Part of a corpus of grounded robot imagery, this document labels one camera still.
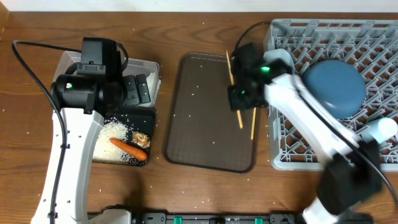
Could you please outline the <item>white tissue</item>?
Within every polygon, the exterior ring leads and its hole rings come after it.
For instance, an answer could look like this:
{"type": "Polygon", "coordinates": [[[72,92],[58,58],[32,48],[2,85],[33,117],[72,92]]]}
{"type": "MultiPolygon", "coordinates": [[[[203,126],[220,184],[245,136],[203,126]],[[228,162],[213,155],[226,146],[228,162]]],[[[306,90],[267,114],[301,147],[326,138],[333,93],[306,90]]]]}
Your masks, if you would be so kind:
{"type": "Polygon", "coordinates": [[[146,78],[146,81],[150,97],[154,99],[159,90],[159,74],[155,72],[150,73],[150,75],[146,78]]]}

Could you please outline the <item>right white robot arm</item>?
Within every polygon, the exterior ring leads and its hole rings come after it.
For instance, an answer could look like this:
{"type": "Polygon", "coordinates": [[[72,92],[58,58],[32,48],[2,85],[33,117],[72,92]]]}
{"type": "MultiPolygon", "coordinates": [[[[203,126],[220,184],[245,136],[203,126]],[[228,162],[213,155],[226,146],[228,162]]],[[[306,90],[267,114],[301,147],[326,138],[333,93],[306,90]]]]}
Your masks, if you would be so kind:
{"type": "Polygon", "coordinates": [[[296,75],[286,50],[262,54],[245,44],[234,49],[229,64],[235,77],[228,88],[231,109],[277,108],[323,166],[317,196],[302,213],[306,223],[338,223],[352,206],[381,191],[378,142],[364,141],[324,109],[296,75]]]}

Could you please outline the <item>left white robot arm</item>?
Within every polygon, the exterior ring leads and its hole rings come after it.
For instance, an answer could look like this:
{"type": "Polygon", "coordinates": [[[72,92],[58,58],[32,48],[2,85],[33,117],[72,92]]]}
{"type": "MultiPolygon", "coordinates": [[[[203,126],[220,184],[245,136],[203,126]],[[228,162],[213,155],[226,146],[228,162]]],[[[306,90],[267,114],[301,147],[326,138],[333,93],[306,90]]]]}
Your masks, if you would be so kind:
{"type": "Polygon", "coordinates": [[[81,50],[63,50],[45,91],[54,108],[53,141],[33,223],[131,223],[132,213],[123,209],[88,217],[93,154],[107,146],[104,133],[118,126],[126,139],[153,134],[159,87],[158,64],[129,58],[116,41],[85,37],[81,50]]]}

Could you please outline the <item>dark blue plate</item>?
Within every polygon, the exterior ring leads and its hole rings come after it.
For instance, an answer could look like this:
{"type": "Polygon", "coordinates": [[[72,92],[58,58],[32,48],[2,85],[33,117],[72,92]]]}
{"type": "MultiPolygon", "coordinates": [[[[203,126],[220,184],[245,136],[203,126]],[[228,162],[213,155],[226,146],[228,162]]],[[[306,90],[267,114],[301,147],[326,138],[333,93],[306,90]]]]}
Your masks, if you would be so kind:
{"type": "Polygon", "coordinates": [[[361,74],[340,60],[316,63],[304,73],[303,83],[336,119],[351,117],[365,101],[366,84],[361,74]]]}

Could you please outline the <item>light blue rice bowl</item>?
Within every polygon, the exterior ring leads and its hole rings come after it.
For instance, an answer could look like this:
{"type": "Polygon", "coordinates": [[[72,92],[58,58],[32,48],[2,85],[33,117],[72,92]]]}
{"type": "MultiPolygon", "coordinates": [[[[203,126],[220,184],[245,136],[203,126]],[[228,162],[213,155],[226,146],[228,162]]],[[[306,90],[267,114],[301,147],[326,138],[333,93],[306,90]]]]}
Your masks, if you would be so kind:
{"type": "Polygon", "coordinates": [[[288,51],[286,51],[285,49],[268,50],[264,53],[263,59],[265,62],[274,62],[276,60],[281,60],[289,67],[289,74],[295,73],[294,61],[288,51]]]}

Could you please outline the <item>brown food scrap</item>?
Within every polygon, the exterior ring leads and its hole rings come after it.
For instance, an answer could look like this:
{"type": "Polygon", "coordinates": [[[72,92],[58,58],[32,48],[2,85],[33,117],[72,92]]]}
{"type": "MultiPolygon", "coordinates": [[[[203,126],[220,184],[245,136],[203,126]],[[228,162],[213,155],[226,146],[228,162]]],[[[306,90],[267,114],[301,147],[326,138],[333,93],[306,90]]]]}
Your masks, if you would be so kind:
{"type": "Polygon", "coordinates": [[[150,137],[138,131],[133,132],[132,142],[143,149],[149,148],[151,144],[150,137]]]}

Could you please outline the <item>orange carrot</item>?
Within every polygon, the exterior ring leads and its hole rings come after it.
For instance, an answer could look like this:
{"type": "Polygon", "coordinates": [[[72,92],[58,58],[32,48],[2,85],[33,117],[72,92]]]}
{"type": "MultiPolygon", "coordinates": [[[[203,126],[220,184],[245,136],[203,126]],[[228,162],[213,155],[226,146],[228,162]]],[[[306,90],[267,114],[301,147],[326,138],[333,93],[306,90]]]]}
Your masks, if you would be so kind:
{"type": "Polygon", "coordinates": [[[129,154],[130,156],[140,161],[145,161],[148,158],[147,154],[143,150],[138,149],[134,146],[130,146],[127,143],[123,142],[122,140],[116,138],[110,138],[109,141],[118,148],[120,148],[125,153],[129,154]]]}

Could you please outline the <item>small blue cup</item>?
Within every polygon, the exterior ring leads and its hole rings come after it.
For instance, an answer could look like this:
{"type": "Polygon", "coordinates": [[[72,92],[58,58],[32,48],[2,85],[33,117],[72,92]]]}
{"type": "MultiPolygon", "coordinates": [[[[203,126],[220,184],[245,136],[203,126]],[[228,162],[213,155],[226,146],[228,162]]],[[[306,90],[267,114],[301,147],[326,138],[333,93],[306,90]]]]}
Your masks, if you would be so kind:
{"type": "Polygon", "coordinates": [[[366,142],[376,140],[379,144],[397,134],[397,123],[391,118],[381,118],[366,124],[361,136],[366,142]]]}

